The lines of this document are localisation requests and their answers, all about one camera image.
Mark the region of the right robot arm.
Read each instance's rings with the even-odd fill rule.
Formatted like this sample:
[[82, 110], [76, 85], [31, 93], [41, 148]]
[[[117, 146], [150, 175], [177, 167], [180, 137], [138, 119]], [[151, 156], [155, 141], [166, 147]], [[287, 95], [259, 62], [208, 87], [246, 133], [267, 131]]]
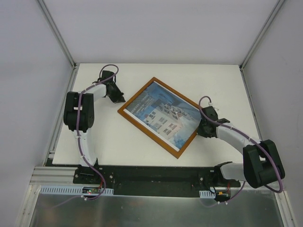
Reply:
[[224, 162], [214, 167], [213, 181], [225, 186], [230, 180], [247, 182], [252, 188], [267, 187], [273, 192], [283, 191], [285, 177], [280, 155], [272, 140], [254, 139], [233, 126], [229, 120], [218, 118], [212, 106], [199, 108], [201, 121], [198, 135], [225, 141], [242, 155], [242, 164]]

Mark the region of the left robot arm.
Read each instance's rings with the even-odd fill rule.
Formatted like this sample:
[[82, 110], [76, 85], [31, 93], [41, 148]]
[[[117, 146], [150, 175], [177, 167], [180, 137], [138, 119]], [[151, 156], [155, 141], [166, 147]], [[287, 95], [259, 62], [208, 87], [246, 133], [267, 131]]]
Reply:
[[63, 123], [72, 132], [76, 141], [79, 157], [79, 175], [95, 184], [100, 179], [98, 158], [93, 148], [92, 127], [95, 121], [95, 102], [109, 97], [112, 103], [125, 102], [124, 94], [116, 85], [115, 72], [101, 69], [96, 81], [81, 92], [70, 91], [66, 94]]

